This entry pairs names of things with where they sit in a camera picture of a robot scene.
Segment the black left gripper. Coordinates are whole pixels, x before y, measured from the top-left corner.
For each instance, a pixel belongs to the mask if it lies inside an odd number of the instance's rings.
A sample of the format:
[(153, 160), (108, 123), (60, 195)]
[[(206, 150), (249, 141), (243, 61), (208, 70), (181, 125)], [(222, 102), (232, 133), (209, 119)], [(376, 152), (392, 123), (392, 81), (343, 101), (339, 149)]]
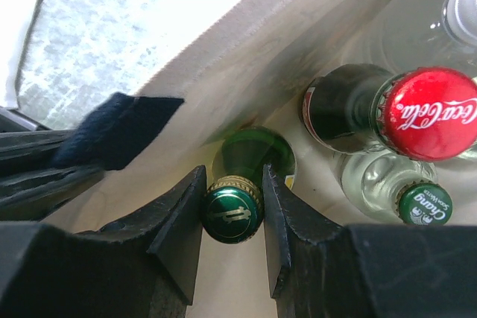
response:
[(104, 169), (97, 165), (52, 165), (72, 133), (1, 110), (2, 221), (42, 220), (103, 179)]

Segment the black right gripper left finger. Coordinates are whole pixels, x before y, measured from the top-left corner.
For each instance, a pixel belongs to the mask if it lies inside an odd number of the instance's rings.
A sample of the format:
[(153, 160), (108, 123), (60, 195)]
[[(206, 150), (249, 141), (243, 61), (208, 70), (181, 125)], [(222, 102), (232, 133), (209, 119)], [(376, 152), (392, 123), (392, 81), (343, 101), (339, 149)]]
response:
[(191, 305), (202, 225), (199, 165), (173, 188), (96, 231), (85, 231), (81, 266), (84, 305)]

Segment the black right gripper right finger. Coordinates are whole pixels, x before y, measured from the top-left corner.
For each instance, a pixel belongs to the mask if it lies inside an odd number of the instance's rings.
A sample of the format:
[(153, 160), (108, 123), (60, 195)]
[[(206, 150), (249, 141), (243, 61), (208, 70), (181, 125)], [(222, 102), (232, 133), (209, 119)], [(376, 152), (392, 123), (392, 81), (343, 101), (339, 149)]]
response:
[(271, 165), (263, 168), (262, 187), (269, 290), (279, 299), (292, 280), (305, 284), (316, 275), (315, 250), (341, 226), (294, 194)]

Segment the green beer bottle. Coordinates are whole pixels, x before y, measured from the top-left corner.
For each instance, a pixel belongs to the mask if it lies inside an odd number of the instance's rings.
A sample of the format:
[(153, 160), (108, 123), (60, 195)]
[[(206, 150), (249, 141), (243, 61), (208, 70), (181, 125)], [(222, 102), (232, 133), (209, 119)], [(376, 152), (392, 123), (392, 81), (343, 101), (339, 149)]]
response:
[(248, 127), (228, 136), (212, 163), (212, 184), (200, 204), (206, 232), (224, 244), (248, 240), (265, 215), (262, 175), (271, 165), (292, 188), (297, 172), (291, 145), (266, 127)]

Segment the clear Chang soda bottle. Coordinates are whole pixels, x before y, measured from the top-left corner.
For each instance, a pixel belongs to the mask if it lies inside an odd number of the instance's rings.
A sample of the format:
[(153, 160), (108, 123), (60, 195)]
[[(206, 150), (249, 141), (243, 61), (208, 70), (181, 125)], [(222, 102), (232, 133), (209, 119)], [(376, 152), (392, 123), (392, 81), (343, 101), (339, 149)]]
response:
[(452, 198), (437, 183), (437, 171), (430, 162), (383, 150), (335, 153), (332, 168), (345, 197), (380, 223), (439, 226), (452, 216)]

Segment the dark cola bottle red cap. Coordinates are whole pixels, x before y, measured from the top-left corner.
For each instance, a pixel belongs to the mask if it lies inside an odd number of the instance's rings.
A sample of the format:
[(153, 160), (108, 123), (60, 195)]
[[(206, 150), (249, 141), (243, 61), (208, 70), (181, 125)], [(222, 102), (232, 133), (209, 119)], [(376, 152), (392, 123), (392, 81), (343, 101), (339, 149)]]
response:
[(476, 141), (476, 83), (444, 67), (394, 75), (372, 64), (347, 64), (312, 81), (302, 119), (316, 141), (339, 153), (386, 149), (443, 161)]

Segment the beige canvas tote bag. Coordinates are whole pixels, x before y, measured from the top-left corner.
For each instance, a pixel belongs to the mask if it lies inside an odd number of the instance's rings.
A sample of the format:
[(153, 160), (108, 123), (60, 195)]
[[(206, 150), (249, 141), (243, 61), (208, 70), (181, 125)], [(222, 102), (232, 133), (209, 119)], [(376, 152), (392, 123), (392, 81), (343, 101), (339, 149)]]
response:
[(297, 117), (302, 91), (390, 0), (241, 0), (141, 89), (182, 97), (159, 136), (124, 170), (109, 173), (48, 222), (69, 232), (100, 229), (210, 165), (219, 141), (247, 124), (281, 133), (298, 161), (294, 192), (340, 224), (367, 218), (341, 193), (323, 149)]

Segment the clear water bottle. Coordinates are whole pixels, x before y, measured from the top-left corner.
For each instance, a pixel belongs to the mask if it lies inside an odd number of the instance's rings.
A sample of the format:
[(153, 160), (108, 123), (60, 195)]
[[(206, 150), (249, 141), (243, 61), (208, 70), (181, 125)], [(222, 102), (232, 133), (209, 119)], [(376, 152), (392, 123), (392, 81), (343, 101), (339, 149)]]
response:
[(395, 73), (444, 66), (476, 76), (476, 0), (392, 0), (373, 21), (364, 55)]

